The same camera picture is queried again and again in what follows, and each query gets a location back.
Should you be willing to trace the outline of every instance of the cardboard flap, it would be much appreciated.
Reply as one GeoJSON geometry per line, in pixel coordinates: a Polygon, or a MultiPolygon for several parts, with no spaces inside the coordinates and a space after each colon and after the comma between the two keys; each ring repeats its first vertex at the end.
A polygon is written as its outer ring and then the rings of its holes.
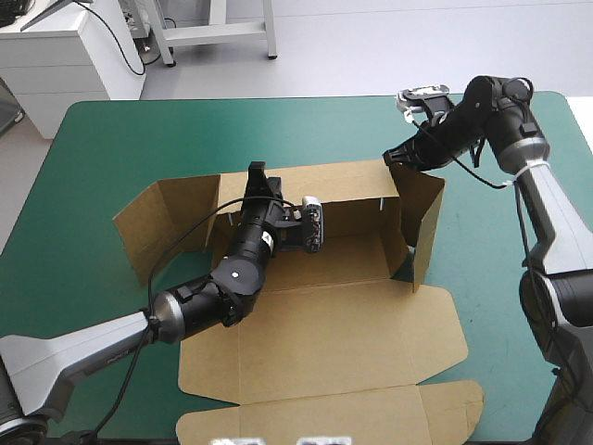
{"type": "Polygon", "coordinates": [[[461,445],[482,412],[482,396],[474,382],[454,382],[257,403],[186,414],[177,437],[182,445],[235,437],[294,445],[306,436],[348,436],[355,445],[461,445]]]}
{"type": "Polygon", "coordinates": [[[435,200],[428,208],[420,222],[416,250],[414,251],[414,290],[416,290],[424,282],[424,277],[428,272],[428,266],[430,265],[430,259],[433,253],[433,245],[435,243],[436,223],[441,210],[442,200],[443,190],[438,192],[435,200]]]}
{"type": "MultiPolygon", "coordinates": [[[[379,159],[266,169],[266,175],[280,176],[284,199],[296,205],[300,204],[303,196],[314,196],[324,203],[398,196],[389,170],[379,159]]],[[[246,183],[246,172],[224,173],[221,176],[219,205],[241,197],[246,183]]],[[[229,211],[240,208],[241,205],[237,204],[229,211]]]]}
{"type": "Polygon", "coordinates": [[[401,233],[406,242],[416,248],[412,283],[417,289],[430,263],[445,180],[400,164],[393,164],[389,170],[401,197],[401,233]]]}
{"type": "Polygon", "coordinates": [[[420,386],[433,445],[465,442],[484,409],[484,391],[472,380],[420,386]]]}
{"type": "MultiPolygon", "coordinates": [[[[165,249],[214,209],[219,180],[219,175],[211,175],[157,181],[114,217],[141,284],[146,283],[150,270],[165,249]]],[[[203,248],[213,223],[212,219],[197,228],[170,258],[183,250],[203,248]]]]}
{"type": "Polygon", "coordinates": [[[409,284],[389,279],[264,291],[236,330],[238,350],[221,351],[234,348],[228,336],[236,331],[220,326],[183,342],[183,391],[255,403],[399,387],[467,356],[446,290],[421,286],[412,294],[409,284]],[[238,361],[205,359],[224,352],[238,361]],[[231,384],[240,397],[229,398],[231,384]]]}

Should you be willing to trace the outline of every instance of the white cabinet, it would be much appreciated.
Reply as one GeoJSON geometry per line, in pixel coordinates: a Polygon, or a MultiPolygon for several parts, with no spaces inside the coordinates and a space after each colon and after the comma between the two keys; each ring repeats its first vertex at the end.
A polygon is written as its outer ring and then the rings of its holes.
{"type": "MultiPolygon", "coordinates": [[[[21,32],[48,4],[36,0],[27,16],[0,28],[0,78],[41,135],[53,138],[70,105],[138,99],[145,76],[130,71],[105,25],[79,5],[68,5],[21,32]]],[[[90,8],[109,24],[134,69],[142,71],[118,0],[95,0],[90,8]]]]}

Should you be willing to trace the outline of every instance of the white cable tie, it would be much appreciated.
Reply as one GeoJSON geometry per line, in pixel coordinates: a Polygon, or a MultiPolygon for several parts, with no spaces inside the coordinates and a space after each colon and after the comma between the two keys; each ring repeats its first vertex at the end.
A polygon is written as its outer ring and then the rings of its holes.
{"type": "Polygon", "coordinates": [[[541,165],[547,165],[549,167],[549,163],[546,160],[537,160],[535,162],[525,165],[522,169],[520,169],[518,172],[515,173],[515,175],[512,177],[512,179],[510,179],[509,181],[505,181],[504,183],[502,183],[502,185],[504,185],[505,187],[508,187],[509,185],[513,185],[514,183],[517,182],[517,180],[523,173],[527,172],[528,170],[533,169],[534,167],[539,167],[541,165]]]}

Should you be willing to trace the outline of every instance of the silver robotic arm segment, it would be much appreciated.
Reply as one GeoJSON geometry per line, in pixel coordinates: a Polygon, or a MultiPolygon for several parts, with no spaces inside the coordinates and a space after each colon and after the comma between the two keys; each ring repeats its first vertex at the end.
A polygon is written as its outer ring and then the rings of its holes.
{"type": "Polygon", "coordinates": [[[138,312],[51,339],[0,338],[0,357],[22,413],[61,420],[74,386],[133,351],[146,326],[138,312]]]}
{"type": "Polygon", "coordinates": [[[548,143],[529,138],[497,154],[500,168],[517,174],[537,242],[533,266],[545,274],[593,270],[593,234],[566,196],[550,166],[548,143]]]}

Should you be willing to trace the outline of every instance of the white drawer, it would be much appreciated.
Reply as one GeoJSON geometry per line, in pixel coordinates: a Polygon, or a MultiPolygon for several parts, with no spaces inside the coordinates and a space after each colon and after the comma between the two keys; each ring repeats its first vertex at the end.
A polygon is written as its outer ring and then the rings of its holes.
{"type": "Polygon", "coordinates": [[[0,68],[93,65],[81,38],[0,40],[0,68]]]}
{"type": "Polygon", "coordinates": [[[70,105],[85,100],[109,100],[107,93],[15,95],[45,139],[52,139],[70,105]]]}
{"type": "Polygon", "coordinates": [[[0,68],[15,95],[105,91],[93,66],[0,68]]]}

